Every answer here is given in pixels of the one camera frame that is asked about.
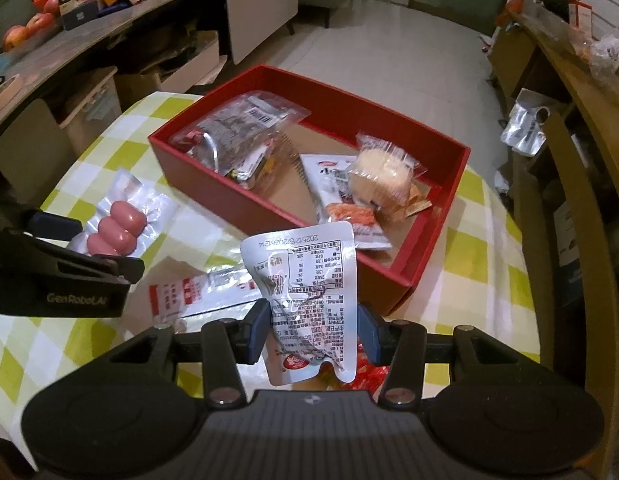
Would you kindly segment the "red Trolli candy bag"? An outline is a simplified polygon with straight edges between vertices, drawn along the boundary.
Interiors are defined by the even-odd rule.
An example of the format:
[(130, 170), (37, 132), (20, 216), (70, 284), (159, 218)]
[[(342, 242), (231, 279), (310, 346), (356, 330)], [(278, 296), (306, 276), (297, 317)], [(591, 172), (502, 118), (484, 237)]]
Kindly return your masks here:
[(342, 390), (366, 390), (375, 394), (383, 386), (387, 374), (389, 374), (389, 368), (373, 365), (367, 357), (363, 344), (358, 342), (355, 378), (352, 382), (342, 382), (339, 388)]

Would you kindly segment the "red white long snack pack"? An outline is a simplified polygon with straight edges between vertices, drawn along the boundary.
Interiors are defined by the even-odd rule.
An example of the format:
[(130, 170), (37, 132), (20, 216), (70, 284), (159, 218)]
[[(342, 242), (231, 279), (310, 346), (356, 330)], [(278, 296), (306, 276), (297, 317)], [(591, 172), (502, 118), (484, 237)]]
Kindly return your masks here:
[(248, 304), (259, 300), (262, 294), (244, 266), (234, 266), (172, 283), (151, 285), (149, 297), (154, 318), (166, 323)]

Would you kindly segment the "vacuum packed sausages pack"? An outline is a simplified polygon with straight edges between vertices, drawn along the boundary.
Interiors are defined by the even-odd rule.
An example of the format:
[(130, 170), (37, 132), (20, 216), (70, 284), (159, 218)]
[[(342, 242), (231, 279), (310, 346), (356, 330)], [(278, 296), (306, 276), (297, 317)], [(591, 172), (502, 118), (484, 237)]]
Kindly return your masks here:
[(96, 212), (67, 248), (89, 256), (140, 258), (178, 209), (169, 196), (119, 168)]

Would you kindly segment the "silver white snack pouch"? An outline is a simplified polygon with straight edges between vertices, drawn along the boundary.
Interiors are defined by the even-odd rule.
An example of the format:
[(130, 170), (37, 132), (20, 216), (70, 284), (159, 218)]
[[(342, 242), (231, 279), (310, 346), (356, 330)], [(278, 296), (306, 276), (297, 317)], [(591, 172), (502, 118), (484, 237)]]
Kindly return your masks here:
[(341, 382), (357, 367), (357, 256), (352, 226), (327, 222), (242, 240), (241, 256), (270, 303), (265, 363), (274, 386), (332, 365)]

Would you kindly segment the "green white checkered tablecloth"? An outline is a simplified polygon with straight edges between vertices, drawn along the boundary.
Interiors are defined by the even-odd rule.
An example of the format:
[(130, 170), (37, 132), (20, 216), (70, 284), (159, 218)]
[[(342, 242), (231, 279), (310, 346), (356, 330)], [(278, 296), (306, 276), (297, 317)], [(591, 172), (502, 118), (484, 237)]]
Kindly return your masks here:
[[(300, 352), (318, 313), (349, 321), (363, 296), (363, 267), (343, 226), (324, 224), (240, 238), (187, 198), (168, 229), (143, 254), (146, 271), (120, 318), (14, 318), (0, 315), (0, 426), (19, 450), (27, 402), (44, 387), (102, 356), (157, 320), (158, 285), (245, 268), (251, 285), (272, 303), (274, 330), (262, 356), (240, 374), (257, 389), (360, 388), (364, 362), (354, 332), (337, 342), (315, 337), (318, 358)], [(539, 353), (536, 314), (521, 233), (496, 193), (474, 171), (462, 174), (451, 210), (422, 278), (400, 318), (448, 335), (469, 324), (531, 359)]]

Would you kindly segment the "long grey sideboard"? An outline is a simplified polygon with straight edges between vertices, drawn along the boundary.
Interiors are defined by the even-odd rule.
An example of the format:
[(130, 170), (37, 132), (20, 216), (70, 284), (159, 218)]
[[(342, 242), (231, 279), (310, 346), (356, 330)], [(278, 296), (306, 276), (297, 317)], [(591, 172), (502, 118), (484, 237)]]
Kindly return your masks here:
[(0, 75), (8, 78), (20, 76), (23, 83), (18, 93), (0, 107), (0, 132), (21, 113), (27, 100), (37, 89), (68, 63), (102, 40), (123, 32), (142, 16), (175, 1), (177, 0), (142, 1), (104, 18), (96, 18), (69, 32), (61, 29), (39, 47), (26, 53), (24, 58), (0, 70)]

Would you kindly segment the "dark clear snack bag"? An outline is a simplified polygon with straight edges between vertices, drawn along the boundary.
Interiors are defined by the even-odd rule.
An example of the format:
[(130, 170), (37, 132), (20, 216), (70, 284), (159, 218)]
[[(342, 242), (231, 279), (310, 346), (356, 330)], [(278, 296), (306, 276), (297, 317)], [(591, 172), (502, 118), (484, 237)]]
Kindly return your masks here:
[(310, 114), (277, 94), (250, 91), (174, 133), (169, 145), (251, 190), (274, 171), (274, 158), (286, 151), (286, 130)]

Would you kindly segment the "white orange snack pack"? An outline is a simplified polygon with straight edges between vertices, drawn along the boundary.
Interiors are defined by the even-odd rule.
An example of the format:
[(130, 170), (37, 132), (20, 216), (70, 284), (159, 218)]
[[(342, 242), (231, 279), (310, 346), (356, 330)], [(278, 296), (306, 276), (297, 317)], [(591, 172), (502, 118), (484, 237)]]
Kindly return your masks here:
[(349, 222), (358, 249), (390, 249), (392, 244), (375, 218), (375, 211), (357, 200), (349, 184), (349, 166), (355, 160), (355, 155), (300, 154), (302, 174), (316, 204), (318, 222)]

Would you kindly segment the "red apple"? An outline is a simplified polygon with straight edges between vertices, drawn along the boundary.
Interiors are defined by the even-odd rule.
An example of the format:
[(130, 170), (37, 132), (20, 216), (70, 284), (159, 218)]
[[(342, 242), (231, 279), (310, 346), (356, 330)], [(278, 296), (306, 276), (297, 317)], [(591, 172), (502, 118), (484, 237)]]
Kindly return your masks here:
[(29, 29), (24, 25), (14, 25), (6, 31), (2, 40), (2, 50), (9, 52), (24, 44), (30, 37)]

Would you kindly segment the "cardboard box under sideboard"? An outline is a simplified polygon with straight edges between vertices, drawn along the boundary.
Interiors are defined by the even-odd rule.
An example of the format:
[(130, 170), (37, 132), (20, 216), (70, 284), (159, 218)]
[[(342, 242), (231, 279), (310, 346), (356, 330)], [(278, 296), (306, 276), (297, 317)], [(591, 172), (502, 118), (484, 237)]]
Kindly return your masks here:
[(131, 107), (155, 91), (184, 93), (210, 84), (226, 61), (227, 56), (220, 54), (218, 33), (198, 32), (188, 47), (164, 51), (141, 70), (117, 72), (114, 82), (120, 105)]

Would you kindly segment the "clear wrapped round pastry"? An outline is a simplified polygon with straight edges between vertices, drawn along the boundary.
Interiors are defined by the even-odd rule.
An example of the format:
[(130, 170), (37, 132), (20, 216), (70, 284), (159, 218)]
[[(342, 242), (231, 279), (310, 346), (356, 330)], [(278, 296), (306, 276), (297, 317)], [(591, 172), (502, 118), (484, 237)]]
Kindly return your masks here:
[(358, 132), (358, 155), (349, 165), (349, 188), (357, 200), (387, 221), (401, 221), (432, 206), (418, 179), (427, 172), (396, 144)]

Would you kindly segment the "wooden chair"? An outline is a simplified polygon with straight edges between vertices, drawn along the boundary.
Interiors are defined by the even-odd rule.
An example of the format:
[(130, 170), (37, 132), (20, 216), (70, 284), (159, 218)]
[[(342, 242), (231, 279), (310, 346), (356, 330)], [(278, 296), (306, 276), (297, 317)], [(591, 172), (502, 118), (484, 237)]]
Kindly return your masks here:
[(605, 430), (585, 466), (606, 479), (619, 444), (619, 196), (579, 112), (550, 110), (543, 131), (534, 157), (512, 151), (515, 221), (541, 362), (599, 403)]

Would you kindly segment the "silver foil bag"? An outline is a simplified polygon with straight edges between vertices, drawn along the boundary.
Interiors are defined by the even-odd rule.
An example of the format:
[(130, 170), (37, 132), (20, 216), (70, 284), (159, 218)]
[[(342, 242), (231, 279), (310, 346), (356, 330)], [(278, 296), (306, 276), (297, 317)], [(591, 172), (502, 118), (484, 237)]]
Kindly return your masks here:
[(547, 106), (513, 105), (509, 122), (500, 134), (500, 141), (519, 155), (534, 157), (546, 141), (543, 127), (549, 116)]

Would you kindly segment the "wooden side shelf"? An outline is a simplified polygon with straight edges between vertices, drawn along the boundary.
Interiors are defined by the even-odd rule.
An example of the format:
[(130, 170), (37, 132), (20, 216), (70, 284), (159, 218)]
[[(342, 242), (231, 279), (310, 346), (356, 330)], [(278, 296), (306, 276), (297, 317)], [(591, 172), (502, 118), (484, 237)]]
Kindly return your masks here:
[(488, 60), (506, 103), (526, 88), (575, 106), (619, 196), (619, 78), (597, 79), (573, 49), (577, 31), (534, 3), (510, 0), (496, 25)]

